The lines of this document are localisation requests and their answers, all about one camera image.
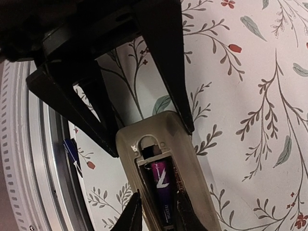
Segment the white grey remote control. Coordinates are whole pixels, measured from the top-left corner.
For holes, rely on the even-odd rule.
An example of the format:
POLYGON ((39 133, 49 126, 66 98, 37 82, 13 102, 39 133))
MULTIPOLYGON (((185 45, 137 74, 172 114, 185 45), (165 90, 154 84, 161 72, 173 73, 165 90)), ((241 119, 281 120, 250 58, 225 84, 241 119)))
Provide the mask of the white grey remote control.
POLYGON ((190 136, 177 113, 165 111, 122 128, 116 149, 151 231, 175 230, 175 193, 187 194, 193 211, 209 231, 220 224, 190 136))

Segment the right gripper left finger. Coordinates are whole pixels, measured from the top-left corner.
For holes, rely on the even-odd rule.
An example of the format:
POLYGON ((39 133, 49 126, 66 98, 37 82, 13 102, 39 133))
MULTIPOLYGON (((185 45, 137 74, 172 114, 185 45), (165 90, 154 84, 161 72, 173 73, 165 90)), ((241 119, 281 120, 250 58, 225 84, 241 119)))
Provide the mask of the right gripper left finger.
POLYGON ((142 201, 140 192, 131 196, 127 206, 113 227, 113 231, 141 231, 142 230, 142 201))

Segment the black battery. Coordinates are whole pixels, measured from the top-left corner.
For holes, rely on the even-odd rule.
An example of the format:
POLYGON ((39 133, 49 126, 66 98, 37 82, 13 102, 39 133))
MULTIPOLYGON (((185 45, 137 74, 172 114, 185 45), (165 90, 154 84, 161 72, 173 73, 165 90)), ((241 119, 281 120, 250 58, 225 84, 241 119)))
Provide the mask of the black battery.
POLYGON ((164 225, 173 224, 173 183, 168 161, 151 163, 155 190, 158 196, 159 213, 164 225))
POLYGON ((83 178, 81 166, 80 166, 80 159, 78 156, 78 151, 77 151, 77 143, 75 139, 69 139, 66 138, 63 141, 64 149, 67 154, 67 156, 70 158, 72 161, 73 165, 75 166, 75 169, 78 173, 78 175, 83 178))

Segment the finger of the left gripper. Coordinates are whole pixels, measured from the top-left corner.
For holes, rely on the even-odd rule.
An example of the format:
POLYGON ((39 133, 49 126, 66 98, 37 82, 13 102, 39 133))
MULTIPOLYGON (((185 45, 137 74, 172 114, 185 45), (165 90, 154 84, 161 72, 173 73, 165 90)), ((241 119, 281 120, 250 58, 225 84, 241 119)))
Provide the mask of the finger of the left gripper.
POLYGON ((193 117, 185 86, 181 2, 139 0, 132 9, 178 115, 186 131, 193 132, 193 117))
POLYGON ((119 130, 96 60, 46 63, 26 78, 28 89, 117 158, 119 130))

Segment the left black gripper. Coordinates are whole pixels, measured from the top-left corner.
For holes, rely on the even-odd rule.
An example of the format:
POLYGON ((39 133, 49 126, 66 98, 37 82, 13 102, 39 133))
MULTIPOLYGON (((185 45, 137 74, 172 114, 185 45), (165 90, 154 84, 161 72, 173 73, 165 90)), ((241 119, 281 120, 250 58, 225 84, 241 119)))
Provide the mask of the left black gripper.
POLYGON ((63 59, 82 50, 98 57, 140 35, 139 0, 3 0, 0 59, 63 59))

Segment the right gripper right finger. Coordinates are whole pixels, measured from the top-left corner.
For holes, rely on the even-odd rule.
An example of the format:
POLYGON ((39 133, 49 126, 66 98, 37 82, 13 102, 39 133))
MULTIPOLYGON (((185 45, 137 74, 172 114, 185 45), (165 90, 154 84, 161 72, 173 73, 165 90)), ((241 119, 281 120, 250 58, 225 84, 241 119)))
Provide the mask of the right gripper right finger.
POLYGON ((205 227, 195 214, 186 191, 175 194, 175 230, 204 231, 205 227))

